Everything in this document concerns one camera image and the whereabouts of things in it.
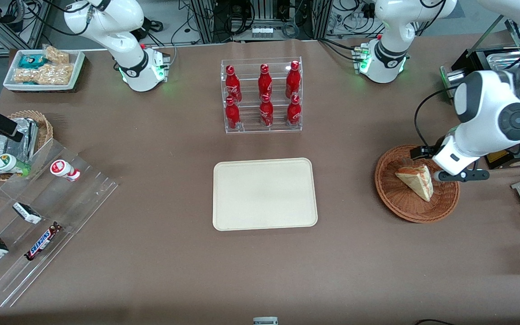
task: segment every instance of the machine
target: machine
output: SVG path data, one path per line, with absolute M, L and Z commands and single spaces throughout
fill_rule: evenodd
M 74 32 L 103 45 L 120 66 L 130 88 L 148 91 L 167 78 L 163 54 L 143 49 L 130 33 L 142 27 L 144 13 L 136 0 L 87 0 L 66 7 L 65 22 Z
M 512 19 L 520 27 L 519 0 L 478 0 L 488 10 Z M 461 124 L 435 146 L 411 150 L 411 158 L 432 158 L 444 171 L 440 181 L 483 179 L 467 166 L 486 154 L 520 144 L 520 66 L 503 71 L 475 71 L 466 76 L 454 96 Z
M 389 83 L 402 71 L 417 31 L 412 23 L 444 18 L 456 0 L 378 0 L 376 17 L 385 30 L 381 39 L 361 44 L 359 72 L 378 83 Z

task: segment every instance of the snickers bar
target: snickers bar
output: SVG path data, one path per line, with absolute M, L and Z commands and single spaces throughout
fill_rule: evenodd
M 37 243 L 31 247 L 31 249 L 25 254 L 28 261 L 33 261 L 33 259 L 39 254 L 43 249 L 51 242 L 51 240 L 56 236 L 56 234 L 62 229 L 57 222 L 54 222 L 47 230 L 43 233 L 43 235 L 38 239 Z

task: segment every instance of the plastic bag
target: plastic bag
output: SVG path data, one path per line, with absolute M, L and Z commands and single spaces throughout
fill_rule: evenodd
M 43 56 L 49 61 L 57 64 L 70 63 L 70 55 L 68 53 L 60 51 L 49 44 L 43 45 Z
M 37 82 L 39 78 L 38 69 L 17 68 L 13 73 L 13 81 L 17 83 Z
M 44 64 L 39 70 L 37 83 L 39 84 L 68 84 L 72 73 L 73 64 Z

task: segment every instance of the aluminum foil package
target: aluminum foil package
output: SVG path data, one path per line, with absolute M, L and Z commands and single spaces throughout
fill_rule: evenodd
M 6 136 L 0 135 L 0 155 L 11 154 L 20 161 L 28 161 L 33 156 L 35 143 L 37 141 L 37 122 L 33 119 L 17 117 L 12 119 L 17 123 L 17 132 L 23 133 L 21 142 L 9 140 Z

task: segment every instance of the bread slice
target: bread slice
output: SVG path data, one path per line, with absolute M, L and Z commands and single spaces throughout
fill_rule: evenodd
M 433 188 L 431 172 L 426 165 L 399 168 L 395 175 L 423 200 L 426 202 L 431 201 L 435 189 Z

